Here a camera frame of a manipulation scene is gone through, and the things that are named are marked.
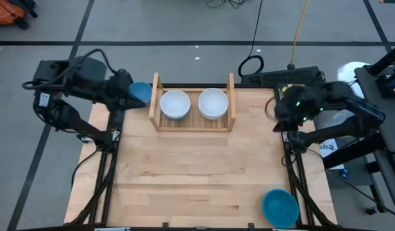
wooden tabletop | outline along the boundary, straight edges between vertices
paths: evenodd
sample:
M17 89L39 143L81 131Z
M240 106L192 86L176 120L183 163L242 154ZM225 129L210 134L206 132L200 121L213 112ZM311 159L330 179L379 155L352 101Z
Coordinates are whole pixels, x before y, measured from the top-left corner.
M237 119L231 132L156 132L148 108L127 111L108 226L272 227L262 215L264 195L271 189L290 192L287 168L280 164L282 137L264 114L272 97L272 89L236 89ZM94 105L89 122L104 130L107 121L107 109ZM314 130L313 123L302 130ZM318 145L310 149L319 151ZM93 144L84 144L80 161L94 150ZM65 222L92 196L99 159L93 157L78 170ZM303 164L311 197L336 223L322 160L305 153ZM299 204L307 223L301 196Z

wooden dish rack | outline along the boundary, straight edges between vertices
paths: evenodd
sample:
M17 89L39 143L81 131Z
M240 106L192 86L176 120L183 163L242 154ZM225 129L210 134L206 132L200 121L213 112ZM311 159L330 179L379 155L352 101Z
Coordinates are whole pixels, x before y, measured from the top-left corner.
M190 98L190 110L185 118L175 121L166 117L160 110L160 98L170 90L181 90ZM230 132L236 121L235 82L233 73L229 74L229 81L225 89L229 99L227 112L216 120L206 119L199 111L199 95L205 88L164 88L159 74L153 76L152 98L149 108L149 119L157 132Z

white label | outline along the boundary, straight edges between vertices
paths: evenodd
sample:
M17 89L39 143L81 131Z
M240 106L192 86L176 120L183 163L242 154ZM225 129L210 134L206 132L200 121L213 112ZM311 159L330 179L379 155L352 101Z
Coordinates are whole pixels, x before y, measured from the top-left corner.
M41 93L41 95L39 96L39 106L48 107L49 97L50 97L49 94Z

blue bowl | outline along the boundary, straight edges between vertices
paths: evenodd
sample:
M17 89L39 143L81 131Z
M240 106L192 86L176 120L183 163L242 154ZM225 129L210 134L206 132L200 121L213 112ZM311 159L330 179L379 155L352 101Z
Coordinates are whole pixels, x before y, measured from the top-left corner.
M152 87L148 83L132 83L129 86L129 94L135 96L144 103L150 103L152 98Z
M263 215L277 228L289 228L299 218L299 205L293 196L282 189L269 191L263 199Z

